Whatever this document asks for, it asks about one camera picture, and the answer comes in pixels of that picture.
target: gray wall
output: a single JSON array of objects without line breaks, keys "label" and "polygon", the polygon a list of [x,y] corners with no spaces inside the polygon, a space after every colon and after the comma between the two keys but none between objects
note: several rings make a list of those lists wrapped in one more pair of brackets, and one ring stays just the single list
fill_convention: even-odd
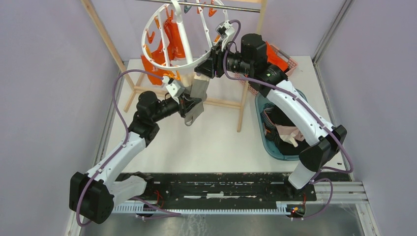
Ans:
[{"label": "gray wall", "polygon": [[80,1],[3,1],[0,29],[0,235],[63,235],[118,70]]},{"label": "gray wall", "polygon": [[[92,2],[122,59],[140,58],[143,29],[155,10],[162,4],[136,0],[92,0]],[[269,0],[262,32],[264,39],[281,47],[284,52],[292,56],[313,56],[342,2],[343,0]],[[229,0],[224,0],[223,3],[258,9],[261,6],[257,3]],[[193,7],[185,15],[184,22],[188,35],[193,36],[189,39],[194,56],[199,56],[206,49],[206,39],[201,34],[201,20],[196,11],[197,9]],[[206,22],[209,30],[214,33],[222,17],[218,11],[209,18],[208,11],[204,9]],[[240,11],[228,11],[228,13],[229,19],[239,19],[242,22],[241,35],[255,32],[258,13]]]},{"label": "gray wall", "polygon": [[382,235],[415,235],[417,2],[356,1],[320,62]]}]

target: teal plastic tub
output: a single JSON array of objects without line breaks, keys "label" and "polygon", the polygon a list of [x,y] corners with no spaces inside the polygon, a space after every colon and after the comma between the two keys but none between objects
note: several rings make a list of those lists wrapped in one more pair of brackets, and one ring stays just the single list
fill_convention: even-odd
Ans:
[{"label": "teal plastic tub", "polygon": [[[299,94],[307,101],[304,93],[297,89]],[[266,139],[264,134],[264,126],[262,125],[261,112],[264,110],[264,106],[267,103],[271,103],[268,99],[263,97],[260,93],[255,96],[256,115],[258,116],[259,130],[261,131],[262,142],[264,143],[265,150],[267,153],[275,159],[282,161],[298,161],[298,155],[288,156],[283,155],[272,141]]]}]

